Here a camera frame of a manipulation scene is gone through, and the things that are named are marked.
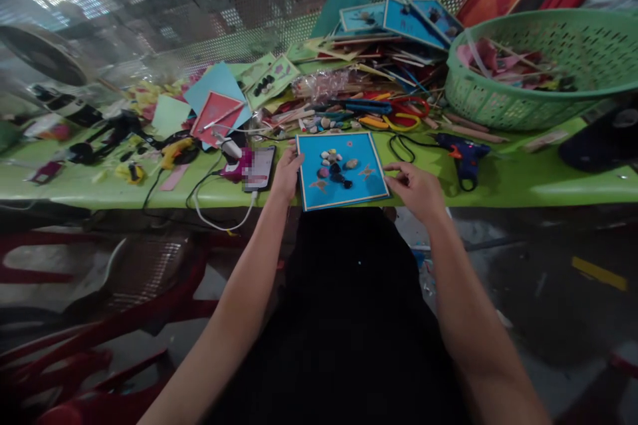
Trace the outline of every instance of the hand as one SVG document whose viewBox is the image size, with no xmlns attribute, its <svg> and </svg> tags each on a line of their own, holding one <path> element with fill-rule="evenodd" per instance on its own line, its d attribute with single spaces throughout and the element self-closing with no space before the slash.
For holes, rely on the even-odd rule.
<svg viewBox="0 0 638 425">
<path fill-rule="evenodd" d="M 410 163 L 390 163 L 384 171 L 399 171 L 396 178 L 385 176 L 388 187 L 403 200 L 412 214 L 422 223 L 445 215 L 445 201 L 436 176 Z"/>
<path fill-rule="evenodd" d="M 291 146 L 277 163 L 274 172 L 274 181 L 270 190 L 270 196 L 281 197 L 286 204 L 292 201 L 297 186 L 297 171 L 304 162 L 304 154 L 297 156 L 297 146 Z"/>
</svg>

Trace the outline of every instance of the green basket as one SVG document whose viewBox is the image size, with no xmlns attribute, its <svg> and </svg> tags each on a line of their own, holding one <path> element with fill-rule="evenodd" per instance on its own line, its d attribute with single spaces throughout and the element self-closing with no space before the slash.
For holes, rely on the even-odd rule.
<svg viewBox="0 0 638 425">
<path fill-rule="evenodd" d="M 454 113 L 510 131 L 546 129 L 581 115 L 614 94 L 638 88 L 638 19 L 587 9 L 543 10 L 490 20 L 471 29 L 474 41 L 488 37 L 510 48 L 541 51 L 576 77 L 577 92 L 524 90 L 466 68 L 456 54 L 467 44 L 461 33 L 450 48 L 445 95 Z"/>
</svg>

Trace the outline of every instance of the hot glue gun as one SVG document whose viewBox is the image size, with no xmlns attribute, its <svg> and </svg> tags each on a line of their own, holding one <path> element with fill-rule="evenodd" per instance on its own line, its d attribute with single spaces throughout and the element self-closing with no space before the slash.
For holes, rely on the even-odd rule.
<svg viewBox="0 0 638 425">
<path fill-rule="evenodd" d="M 449 156 L 454 158 L 461 189 L 468 192 L 475 190 L 479 185 L 479 159 L 487 156 L 492 148 L 447 133 L 430 134 L 430 136 L 439 146 L 450 151 Z M 470 181 L 471 187 L 466 187 L 464 181 Z"/>
</svg>

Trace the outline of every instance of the black shirt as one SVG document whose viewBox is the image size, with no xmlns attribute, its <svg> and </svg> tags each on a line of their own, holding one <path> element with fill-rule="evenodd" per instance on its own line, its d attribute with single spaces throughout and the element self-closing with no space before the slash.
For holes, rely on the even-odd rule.
<svg viewBox="0 0 638 425">
<path fill-rule="evenodd" d="M 304 213 L 280 304 L 207 423 L 469 423 L 409 247 L 379 208 Z"/>
</svg>

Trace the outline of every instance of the red paper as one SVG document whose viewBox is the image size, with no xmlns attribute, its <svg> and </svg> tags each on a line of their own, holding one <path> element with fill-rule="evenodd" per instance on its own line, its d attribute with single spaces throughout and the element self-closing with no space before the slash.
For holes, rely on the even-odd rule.
<svg viewBox="0 0 638 425">
<path fill-rule="evenodd" d="M 217 138 L 213 133 L 216 131 L 223 136 L 227 136 L 229 130 L 233 127 L 237 118 L 239 118 L 244 105 L 244 102 L 230 98 L 229 96 L 210 92 L 204 104 L 204 108 L 193 125 L 191 135 L 217 148 Z M 213 121 L 215 122 L 215 126 L 207 129 L 203 133 L 199 132 L 200 128 L 204 128 L 204 126 Z"/>
</svg>

